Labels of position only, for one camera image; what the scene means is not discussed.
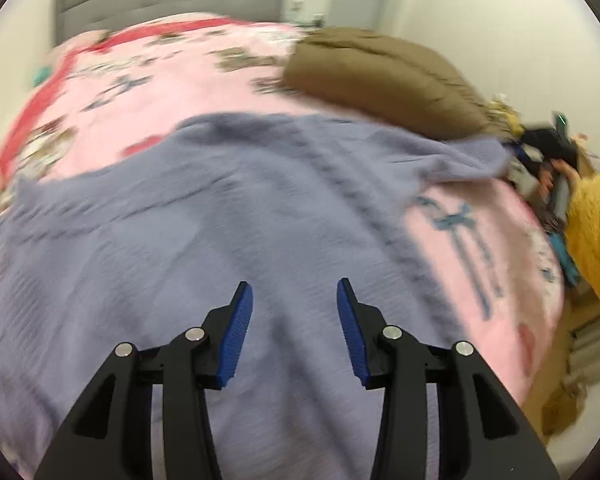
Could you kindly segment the person's right hand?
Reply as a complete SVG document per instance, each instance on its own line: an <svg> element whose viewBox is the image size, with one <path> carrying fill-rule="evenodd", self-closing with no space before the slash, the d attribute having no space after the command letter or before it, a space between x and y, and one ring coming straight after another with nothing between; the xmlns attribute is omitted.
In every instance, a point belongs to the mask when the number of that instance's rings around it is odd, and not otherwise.
<svg viewBox="0 0 600 480"><path fill-rule="evenodd" d="M580 188L582 188L583 179L579 171L568 162L562 159L551 159L548 164L540 167L538 175L538 193L543 203L550 201L550 196L555 187L555 181L561 178L567 182L569 188L570 206L574 206L579 198Z"/></svg>

